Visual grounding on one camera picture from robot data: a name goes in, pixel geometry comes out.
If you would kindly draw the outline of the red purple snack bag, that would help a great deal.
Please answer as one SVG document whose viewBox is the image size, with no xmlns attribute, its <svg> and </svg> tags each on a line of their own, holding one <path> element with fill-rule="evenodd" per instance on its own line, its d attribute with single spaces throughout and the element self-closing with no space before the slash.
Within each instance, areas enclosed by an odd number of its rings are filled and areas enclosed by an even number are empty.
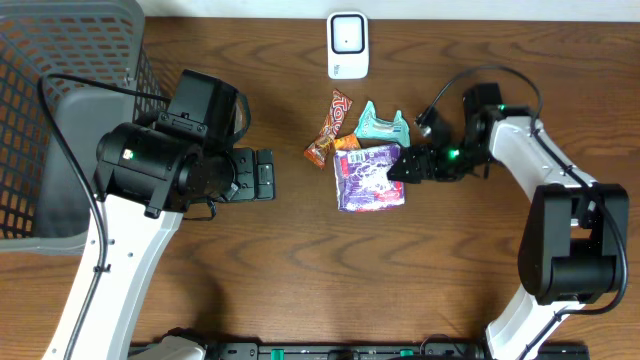
<svg viewBox="0 0 640 360">
<path fill-rule="evenodd" d="M 338 210 L 370 212 L 404 205 L 404 184 L 387 177 L 401 150 L 397 144 L 337 150 L 333 162 Z"/>
</svg>

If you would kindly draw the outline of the teal snack wrapper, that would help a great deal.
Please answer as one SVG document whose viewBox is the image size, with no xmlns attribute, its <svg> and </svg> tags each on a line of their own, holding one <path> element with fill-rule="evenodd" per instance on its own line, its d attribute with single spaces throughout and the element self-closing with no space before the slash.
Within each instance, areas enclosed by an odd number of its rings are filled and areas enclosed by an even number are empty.
<svg viewBox="0 0 640 360">
<path fill-rule="evenodd" d="M 401 147 L 411 145 L 409 125 L 403 117 L 402 111 L 397 110 L 391 121 L 383 120 L 377 117 L 376 108 L 372 101 L 366 103 L 354 134 L 358 139 L 393 142 Z"/>
</svg>

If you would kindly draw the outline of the orange small snack packet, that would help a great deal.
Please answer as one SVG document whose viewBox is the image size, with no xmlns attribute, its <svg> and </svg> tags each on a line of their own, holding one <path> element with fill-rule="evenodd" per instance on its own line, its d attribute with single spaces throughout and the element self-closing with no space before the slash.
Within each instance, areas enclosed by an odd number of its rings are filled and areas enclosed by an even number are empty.
<svg viewBox="0 0 640 360">
<path fill-rule="evenodd" d="M 334 139 L 333 145 L 336 150 L 341 151 L 359 150 L 361 148 L 359 140 L 354 133 Z"/>
</svg>

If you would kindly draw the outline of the red chocolate bar wrapper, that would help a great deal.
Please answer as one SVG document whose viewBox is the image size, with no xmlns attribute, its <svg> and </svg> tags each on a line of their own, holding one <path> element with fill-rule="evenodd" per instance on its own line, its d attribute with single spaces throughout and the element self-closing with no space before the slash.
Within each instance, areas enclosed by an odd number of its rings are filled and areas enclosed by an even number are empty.
<svg viewBox="0 0 640 360">
<path fill-rule="evenodd" d="M 323 126 L 314 141 L 305 149 L 304 156 L 314 165 L 323 169 L 345 117 L 351 109 L 353 100 L 338 89 L 332 91 L 332 99 Z"/>
</svg>

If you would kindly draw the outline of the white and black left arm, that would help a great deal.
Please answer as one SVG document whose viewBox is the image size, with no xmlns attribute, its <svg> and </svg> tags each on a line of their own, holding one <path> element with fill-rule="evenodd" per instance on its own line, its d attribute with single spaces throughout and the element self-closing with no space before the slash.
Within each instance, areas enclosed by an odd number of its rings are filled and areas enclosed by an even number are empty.
<svg viewBox="0 0 640 360">
<path fill-rule="evenodd" d="M 79 268 L 47 359 L 203 359 L 206 344 L 168 335 L 134 350 L 133 330 L 157 264 L 194 203 L 271 200 L 267 150 L 237 148 L 249 110 L 170 116 L 156 128 L 123 123 L 96 148 L 92 182 L 76 175 L 90 220 Z"/>
</svg>

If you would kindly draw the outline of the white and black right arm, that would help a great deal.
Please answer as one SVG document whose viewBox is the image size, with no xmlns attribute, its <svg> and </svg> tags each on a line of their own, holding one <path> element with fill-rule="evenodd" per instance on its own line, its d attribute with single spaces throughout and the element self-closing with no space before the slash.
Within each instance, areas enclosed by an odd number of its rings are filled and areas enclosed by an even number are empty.
<svg viewBox="0 0 640 360">
<path fill-rule="evenodd" d="M 496 83 L 469 88 L 462 98 L 465 135 L 458 145 L 429 106 L 417 124 L 428 144 L 400 152 L 388 179 L 456 182 L 478 166 L 503 165 L 530 201 L 518 252 L 520 286 L 501 315 L 469 345 L 466 359 L 549 359 L 566 350 L 543 342 L 569 316 L 611 311 L 628 284 L 626 231 L 629 198 L 618 184 L 602 184 L 580 170 L 551 141 L 527 106 L 504 103 Z"/>
</svg>

